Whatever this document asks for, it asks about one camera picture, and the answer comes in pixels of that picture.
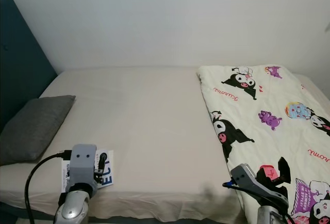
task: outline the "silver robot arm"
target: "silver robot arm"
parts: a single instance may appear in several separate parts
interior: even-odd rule
[[[281,183],[290,183],[290,168],[284,158],[278,161],[280,177],[271,180],[261,168],[257,176],[248,164],[240,164],[230,171],[232,180],[223,186],[248,193],[260,204],[257,224],[286,224],[283,214],[287,213],[289,202],[286,187],[276,187]]]
[[[94,169],[95,145],[78,144],[72,149],[70,180],[65,189],[65,202],[55,214],[55,224],[87,224],[88,203],[97,192],[103,170]]]

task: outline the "blanket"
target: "blanket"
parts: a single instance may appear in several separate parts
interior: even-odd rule
[[[278,65],[203,66],[197,74],[228,169],[277,169],[284,157],[295,223],[330,224],[330,116],[299,80]],[[257,223],[257,201],[238,195],[248,222]]]

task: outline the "kuromi character print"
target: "kuromi character print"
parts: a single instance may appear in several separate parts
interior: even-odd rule
[[[256,100],[256,89],[254,89],[256,83],[254,79],[252,79],[252,69],[248,67],[238,67],[232,68],[232,71],[235,71],[235,73],[226,81],[221,81],[221,83],[243,89],[247,94],[253,97],[253,100]]]
[[[231,144],[237,141],[238,143],[251,141],[253,139],[248,138],[240,129],[236,129],[231,122],[225,119],[221,119],[220,111],[213,111],[210,113],[214,129],[217,137],[222,144],[223,153],[225,155],[226,162],[228,162],[229,154],[232,151]]]
[[[330,224],[330,186],[311,181],[309,186],[296,179],[296,193],[291,217],[309,224]]]
[[[330,136],[330,122],[328,120],[326,120],[324,117],[319,117],[312,113],[310,121],[314,127],[326,132],[326,134]]]
[[[324,117],[317,116],[312,109],[306,107],[302,103],[288,103],[285,107],[285,113],[288,117],[293,119],[303,118],[310,120],[310,123],[314,127],[324,131],[328,136],[330,136],[330,122]]]

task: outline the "mattress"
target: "mattress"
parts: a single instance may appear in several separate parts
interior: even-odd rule
[[[41,95],[77,96],[43,158],[77,143],[114,150],[114,184],[91,199],[90,216],[246,222],[236,192],[222,187],[230,176],[195,72],[152,67],[66,71]],[[330,106],[308,78],[299,79]],[[0,167],[1,202],[25,207],[24,184],[34,165]],[[60,159],[53,159],[37,170],[29,190],[32,209],[54,215],[60,169]]]

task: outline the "white wall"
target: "white wall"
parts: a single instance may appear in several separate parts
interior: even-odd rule
[[[71,68],[277,63],[330,97],[330,0],[15,0]]]

